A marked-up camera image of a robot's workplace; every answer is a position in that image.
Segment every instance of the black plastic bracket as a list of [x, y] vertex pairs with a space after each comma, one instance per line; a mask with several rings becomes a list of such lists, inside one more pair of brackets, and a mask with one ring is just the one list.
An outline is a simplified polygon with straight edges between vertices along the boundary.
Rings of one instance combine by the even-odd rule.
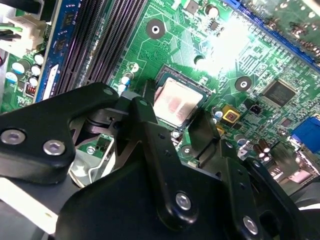
[[[76, 154], [70, 132], [72, 120], [94, 110], [111, 108], [118, 94], [103, 83], [95, 83], [0, 116], [1, 134], [19, 130], [25, 135], [20, 144], [0, 141], [0, 176], [38, 184], [65, 179]], [[83, 122], [77, 123], [81, 128]], [[62, 155], [48, 155], [44, 144], [58, 140], [65, 146]]]

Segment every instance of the yellow component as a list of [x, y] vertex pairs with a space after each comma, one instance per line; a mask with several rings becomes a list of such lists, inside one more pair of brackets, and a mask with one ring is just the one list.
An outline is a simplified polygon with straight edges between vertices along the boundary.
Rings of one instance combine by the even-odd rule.
[[229, 123], [234, 124], [240, 118], [240, 113], [233, 106], [225, 105], [222, 108], [222, 112], [222, 118], [228, 121]]
[[216, 125], [216, 129], [218, 130], [220, 136], [222, 136], [222, 135], [225, 134], [225, 132], [226, 132], [226, 131], [223, 129], [223, 127], [220, 126], [220, 125]]

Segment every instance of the pci slot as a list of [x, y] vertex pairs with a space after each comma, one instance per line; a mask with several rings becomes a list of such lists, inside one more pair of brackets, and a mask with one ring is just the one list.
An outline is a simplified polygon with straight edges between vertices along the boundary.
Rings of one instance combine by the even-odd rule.
[[298, 47], [294, 46], [289, 40], [280, 35], [277, 31], [269, 29], [265, 23], [252, 12], [250, 12], [245, 6], [243, 6], [237, 0], [223, 0], [226, 4], [232, 7], [234, 10], [242, 13], [248, 19], [250, 19], [253, 23], [255, 23], [258, 27], [260, 27], [263, 31], [269, 34], [273, 39], [277, 40], [281, 45], [283, 45], [286, 49], [288, 49], [295, 56], [300, 58], [304, 63], [306, 63], [311, 68], [315, 69], [320, 73], [320, 66], [307, 54], [302, 52]]

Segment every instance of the chip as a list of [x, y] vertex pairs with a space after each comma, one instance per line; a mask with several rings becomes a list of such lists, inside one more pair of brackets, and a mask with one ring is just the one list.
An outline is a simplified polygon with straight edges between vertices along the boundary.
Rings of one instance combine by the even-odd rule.
[[74, 17], [75, 17], [75, 14], [73, 12], [67, 12], [64, 15], [62, 27], [65, 28], [67, 26], [70, 26], [74, 21]]
[[66, 43], [67, 43], [66, 38], [62, 38], [62, 39], [58, 40], [55, 44], [55, 47], [54, 47], [54, 53], [57, 54], [57, 53], [61, 52], [64, 49]]
[[154, 113], [160, 121], [183, 130], [210, 95], [210, 90], [165, 65], [156, 77]]
[[217, 29], [218, 26], [219, 26], [219, 23], [217, 23], [216, 21], [213, 21], [213, 23], [210, 26], [210, 29], [214, 31]]
[[281, 126], [284, 126], [285, 128], [289, 127], [292, 121], [288, 118], [284, 118], [281, 120]]
[[273, 82], [263, 93], [264, 97], [277, 107], [285, 106], [296, 92], [282, 81]]
[[199, 8], [199, 4], [196, 3], [194, 0], [190, 0], [188, 6], [186, 6], [186, 10], [191, 13], [191, 14], [195, 14], [198, 11]]

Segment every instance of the capacitor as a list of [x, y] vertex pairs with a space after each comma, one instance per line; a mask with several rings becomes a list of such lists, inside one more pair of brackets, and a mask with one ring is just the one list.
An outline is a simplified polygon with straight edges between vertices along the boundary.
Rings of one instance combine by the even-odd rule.
[[253, 145], [252, 148], [255, 151], [255, 153], [259, 156], [259, 158], [263, 158], [266, 155], [259, 144]]
[[208, 4], [204, 10], [205, 14], [207, 14], [210, 18], [215, 19], [219, 16], [219, 10], [212, 4]]
[[121, 95], [125, 90], [127, 90], [128, 89], [128, 87], [126, 86], [126, 85], [124, 85], [124, 84], [120, 84], [119, 86], [118, 86], [118, 93], [119, 93], [119, 95]]
[[269, 156], [265, 156], [264, 158], [263, 158], [263, 161], [265, 161], [265, 162], [268, 162], [270, 160], [270, 157]]
[[262, 148], [263, 152], [264, 153], [269, 153], [270, 152], [270, 146], [269, 144], [267, 143], [267, 141], [265, 139], [260, 139], [258, 141], [258, 144], [260, 145], [260, 147]]
[[213, 106], [212, 109], [212, 114], [217, 118], [220, 119], [223, 117], [224, 113], [222, 112], [222, 109], [218, 106]]
[[239, 134], [236, 134], [233, 139], [236, 141], [236, 143], [239, 145], [239, 146], [243, 146], [245, 145], [248, 140], [246, 138], [245, 135], [243, 135], [242, 133], [239, 133]]
[[16, 82], [18, 82], [17, 75], [15, 73], [11, 72], [11, 71], [8, 71], [5, 74], [5, 79], [7, 79], [8, 82], [11, 83], [11, 84], [15, 84]]
[[29, 71], [30, 68], [31, 63], [24, 58], [12, 64], [12, 69], [17, 74], [24, 74], [25, 72]]
[[41, 66], [39, 66], [39, 65], [33, 65], [32, 67], [31, 67], [31, 73], [32, 73], [32, 75], [33, 76], [40, 76], [40, 74], [41, 74]]
[[33, 56], [33, 59], [34, 59], [34, 61], [35, 61], [35, 63], [36, 63], [37, 65], [40, 65], [40, 66], [41, 66], [42, 64], [44, 64], [44, 62], [45, 62], [45, 53], [46, 53], [46, 50], [43, 49], [43, 50], [37, 52], [37, 53]]
[[128, 86], [132, 79], [134, 79], [135, 75], [131, 72], [127, 72], [122, 78], [121, 83]]
[[36, 76], [31, 76], [28, 79], [28, 82], [33, 86], [34, 88], [38, 86], [38, 78]]

